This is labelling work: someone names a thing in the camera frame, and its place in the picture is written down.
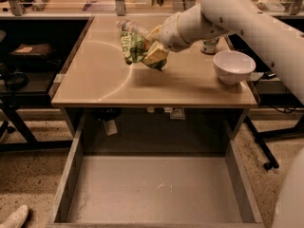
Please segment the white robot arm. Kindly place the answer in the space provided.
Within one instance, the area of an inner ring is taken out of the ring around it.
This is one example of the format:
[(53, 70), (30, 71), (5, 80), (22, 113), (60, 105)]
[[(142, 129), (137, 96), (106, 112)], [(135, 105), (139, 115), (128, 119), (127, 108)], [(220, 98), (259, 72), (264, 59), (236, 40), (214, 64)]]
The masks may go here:
[(180, 52), (198, 40), (228, 33), (240, 36), (296, 98), (304, 101), (303, 33), (261, 11), (250, 0), (201, 0), (171, 15), (148, 33), (152, 48), (145, 60), (154, 64), (169, 51)]

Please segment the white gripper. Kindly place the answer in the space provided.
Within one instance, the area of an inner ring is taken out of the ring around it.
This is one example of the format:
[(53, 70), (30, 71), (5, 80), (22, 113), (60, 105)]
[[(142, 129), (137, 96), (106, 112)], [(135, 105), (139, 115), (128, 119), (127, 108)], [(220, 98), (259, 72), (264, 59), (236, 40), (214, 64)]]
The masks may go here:
[(142, 62), (146, 65), (152, 65), (167, 58), (169, 50), (181, 52), (190, 47), (182, 38), (178, 22), (181, 13), (177, 12), (168, 17), (162, 25), (154, 27), (145, 39), (154, 42)]

